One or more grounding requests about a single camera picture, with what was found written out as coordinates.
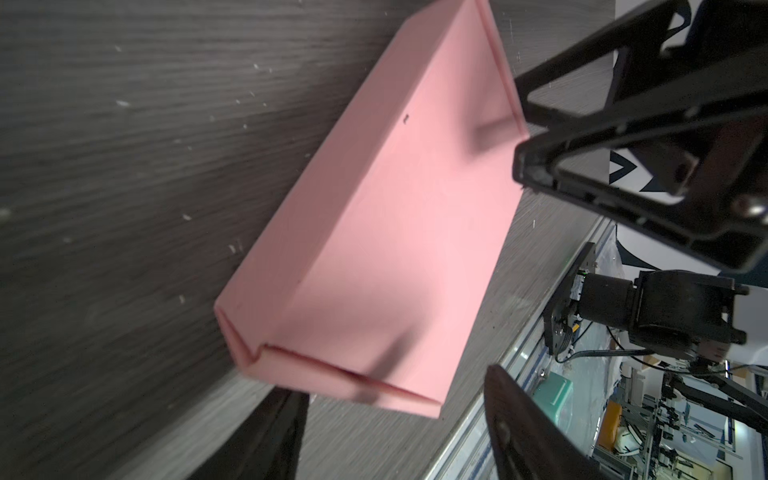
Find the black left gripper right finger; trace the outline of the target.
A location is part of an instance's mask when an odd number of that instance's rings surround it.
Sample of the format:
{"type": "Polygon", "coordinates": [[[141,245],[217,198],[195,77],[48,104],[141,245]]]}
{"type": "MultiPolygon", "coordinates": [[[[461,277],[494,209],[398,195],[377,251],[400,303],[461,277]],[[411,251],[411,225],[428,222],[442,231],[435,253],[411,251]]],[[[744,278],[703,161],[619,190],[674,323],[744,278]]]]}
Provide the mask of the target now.
{"type": "Polygon", "coordinates": [[[500,365],[484,378],[484,409],[500,479],[603,479],[500,365]]]}

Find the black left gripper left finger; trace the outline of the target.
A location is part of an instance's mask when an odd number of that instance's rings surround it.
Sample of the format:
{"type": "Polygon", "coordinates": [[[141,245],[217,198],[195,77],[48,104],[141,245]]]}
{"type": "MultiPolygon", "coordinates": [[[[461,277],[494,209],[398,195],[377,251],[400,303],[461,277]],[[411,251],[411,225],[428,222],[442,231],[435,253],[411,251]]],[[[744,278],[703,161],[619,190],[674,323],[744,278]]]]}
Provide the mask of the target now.
{"type": "Polygon", "coordinates": [[[310,395],[275,387],[192,479],[296,478],[310,395]]]}

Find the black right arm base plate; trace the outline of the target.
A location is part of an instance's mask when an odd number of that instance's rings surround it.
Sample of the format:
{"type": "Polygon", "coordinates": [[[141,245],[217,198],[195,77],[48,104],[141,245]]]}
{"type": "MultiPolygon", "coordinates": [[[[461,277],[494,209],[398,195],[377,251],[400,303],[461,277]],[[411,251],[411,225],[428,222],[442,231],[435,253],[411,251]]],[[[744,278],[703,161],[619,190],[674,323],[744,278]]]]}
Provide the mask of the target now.
{"type": "Polygon", "coordinates": [[[548,353],[555,357],[568,348],[573,336],[573,325],[580,288],[581,277],[595,271],[596,250],[594,242],[587,242],[569,265],[564,277],[547,301],[542,320],[544,341],[548,353]]]}

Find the pink paper boxes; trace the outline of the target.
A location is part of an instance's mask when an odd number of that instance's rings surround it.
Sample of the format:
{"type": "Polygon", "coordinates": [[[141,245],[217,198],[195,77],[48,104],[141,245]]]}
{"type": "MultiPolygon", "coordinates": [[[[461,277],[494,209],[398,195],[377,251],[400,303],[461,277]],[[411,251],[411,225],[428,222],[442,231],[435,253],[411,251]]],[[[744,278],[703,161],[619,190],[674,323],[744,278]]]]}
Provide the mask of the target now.
{"type": "Polygon", "coordinates": [[[438,417],[527,137],[490,5],[408,18],[215,302],[240,371],[438,417]]]}

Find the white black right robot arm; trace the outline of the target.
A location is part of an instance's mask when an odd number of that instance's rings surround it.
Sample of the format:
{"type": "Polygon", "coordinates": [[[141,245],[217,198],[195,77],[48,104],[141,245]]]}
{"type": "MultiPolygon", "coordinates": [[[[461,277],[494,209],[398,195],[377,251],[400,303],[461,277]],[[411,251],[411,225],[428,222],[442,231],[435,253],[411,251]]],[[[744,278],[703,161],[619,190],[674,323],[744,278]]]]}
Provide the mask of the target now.
{"type": "Polygon", "coordinates": [[[732,279],[767,252],[767,5],[647,1],[516,81],[526,120],[542,132],[515,152],[522,185],[591,210],[719,269],[587,275],[581,317],[627,331],[645,349],[722,360],[747,335],[733,324],[732,279]],[[530,100],[544,85],[605,55],[605,106],[578,115],[530,100]],[[566,159],[626,149],[673,197],[665,204],[585,177],[566,159]]]}

